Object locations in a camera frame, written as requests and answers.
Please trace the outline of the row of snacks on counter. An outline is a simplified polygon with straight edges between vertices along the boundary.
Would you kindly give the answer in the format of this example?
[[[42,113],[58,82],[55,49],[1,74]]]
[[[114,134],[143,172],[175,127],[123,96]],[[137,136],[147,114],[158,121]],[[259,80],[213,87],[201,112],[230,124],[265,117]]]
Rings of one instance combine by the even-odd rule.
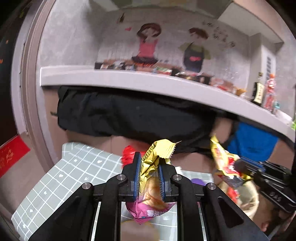
[[[182,67],[162,62],[151,64],[137,63],[132,59],[105,59],[102,62],[95,62],[94,69],[140,71],[146,73],[168,75],[216,87],[220,90],[235,94],[236,96],[242,96],[244,93],[247,92],[246,89],[239,88],[235,86],[232,82],[218,78],[214,75],[204,72],[196,73],[192,71],[187,71]]]

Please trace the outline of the blue cloth under counter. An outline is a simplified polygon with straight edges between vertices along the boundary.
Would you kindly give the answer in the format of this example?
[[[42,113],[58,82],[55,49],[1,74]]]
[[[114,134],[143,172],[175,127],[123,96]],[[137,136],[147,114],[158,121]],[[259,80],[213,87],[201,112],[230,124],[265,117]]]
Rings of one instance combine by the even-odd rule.
[[[240,122],[230,137],[227,151],[255,162],[263,162],[271,157],[277,142],[277,136]]]

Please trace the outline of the white counter shelf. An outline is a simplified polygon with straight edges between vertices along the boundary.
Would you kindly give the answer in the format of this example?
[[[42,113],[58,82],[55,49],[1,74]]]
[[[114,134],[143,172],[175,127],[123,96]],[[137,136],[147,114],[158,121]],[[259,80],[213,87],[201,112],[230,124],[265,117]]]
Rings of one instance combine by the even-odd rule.
[[[95,70],[92,66],[47,66],[40,69],[39,85],[96,86],[176,97],[237,114],[295,141],[295,131],[265,109],[218,88],[182,78],[139,71]]]

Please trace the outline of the cartoon couple wall sticker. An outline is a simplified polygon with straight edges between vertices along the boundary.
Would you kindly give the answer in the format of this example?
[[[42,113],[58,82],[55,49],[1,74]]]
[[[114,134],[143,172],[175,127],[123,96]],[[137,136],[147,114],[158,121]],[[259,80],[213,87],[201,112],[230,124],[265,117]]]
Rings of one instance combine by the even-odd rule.
[[[146,23],[137,32],[138,52],[131,60],[142,66],[152,66],[168,61],[180,65],[187,71],[200,73],[205,60],[211,59],[210,51],[204,42],[209,34],[202,28],[188,30],[189,39],[181,40],[181,33],[173,31],[161,36],[162,28],[158,23]]]

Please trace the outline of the purple pink round sponge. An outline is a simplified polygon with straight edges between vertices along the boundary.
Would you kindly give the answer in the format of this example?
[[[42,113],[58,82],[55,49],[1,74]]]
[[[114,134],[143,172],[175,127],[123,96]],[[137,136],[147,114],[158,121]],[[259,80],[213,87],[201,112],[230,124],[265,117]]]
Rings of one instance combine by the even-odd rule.
[[[192,178],[191,179],[191,182],[193,184],[197,184],[197,185],[201,185],[201,186],[205,186],[206,185],[206,183],[202,179],[199,179],[199,178]]]

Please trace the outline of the yellow pink snack wrapper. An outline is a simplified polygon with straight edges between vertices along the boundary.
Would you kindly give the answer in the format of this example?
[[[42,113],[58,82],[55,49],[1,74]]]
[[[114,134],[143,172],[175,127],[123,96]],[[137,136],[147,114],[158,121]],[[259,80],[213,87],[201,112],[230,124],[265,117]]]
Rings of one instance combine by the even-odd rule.
[[[139,166],[139,190],[134,202],[127,202],[126,208],[139,224],[168,212],[175,204],[164,202],[158,173],[159,161],[170,164],[176,144],[167,139],[155,141],[146,152],[141,152]]]

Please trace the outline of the translucent yellow trash bag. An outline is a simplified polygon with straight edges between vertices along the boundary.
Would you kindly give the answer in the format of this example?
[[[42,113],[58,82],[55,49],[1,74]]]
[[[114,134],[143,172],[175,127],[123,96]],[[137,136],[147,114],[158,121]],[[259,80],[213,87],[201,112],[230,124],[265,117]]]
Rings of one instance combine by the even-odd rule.
[[[253,220],[259,207],[259,194],[252,181],[247,181],[237,189],[231,188],[224,181],[218,186],[251,220]]]

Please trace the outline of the black cloth under counter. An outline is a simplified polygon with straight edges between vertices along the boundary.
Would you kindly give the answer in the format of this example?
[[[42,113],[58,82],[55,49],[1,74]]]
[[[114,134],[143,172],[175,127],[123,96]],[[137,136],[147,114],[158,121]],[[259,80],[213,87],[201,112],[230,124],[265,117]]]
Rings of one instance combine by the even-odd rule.
[[[58,89],[58,125],[93,137],[122,136],[152,144],[167,139],[175,153],[210,153],[223,112],[193,101],[140,91],[82,86]]]

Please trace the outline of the yellow red snack wrapper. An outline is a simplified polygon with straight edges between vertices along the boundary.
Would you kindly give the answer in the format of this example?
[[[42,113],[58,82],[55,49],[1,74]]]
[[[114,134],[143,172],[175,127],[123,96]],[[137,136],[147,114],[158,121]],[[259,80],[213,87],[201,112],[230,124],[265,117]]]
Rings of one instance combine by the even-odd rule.
[[[252,178],[234,169],[234,164],[240,159],[237,154],[231,154],[219,143],[216,136],[210,138],[210,148],[218,175],[231,188],[238,188]]]

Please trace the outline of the green grid tablecloth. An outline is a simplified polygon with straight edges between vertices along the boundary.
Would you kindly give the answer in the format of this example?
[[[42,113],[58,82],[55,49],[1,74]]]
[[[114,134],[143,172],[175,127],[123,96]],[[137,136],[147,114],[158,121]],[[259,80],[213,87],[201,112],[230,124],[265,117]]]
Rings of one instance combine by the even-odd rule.
[[[29,240],[83,183],[105,183],[121,171],[121,154],[76,142],[63,144],[60,161],[32,188],[11,218],[19,239]]]

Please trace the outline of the red paper sign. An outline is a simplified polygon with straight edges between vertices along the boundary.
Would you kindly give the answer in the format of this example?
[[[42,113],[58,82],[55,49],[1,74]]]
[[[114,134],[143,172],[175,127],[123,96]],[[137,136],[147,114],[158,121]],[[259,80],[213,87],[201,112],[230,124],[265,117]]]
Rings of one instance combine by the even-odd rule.
[[[30,148],[25,144],[20,136],[15,136],[3,146],[0,152],[0,177],[23,156],[30,151]]]

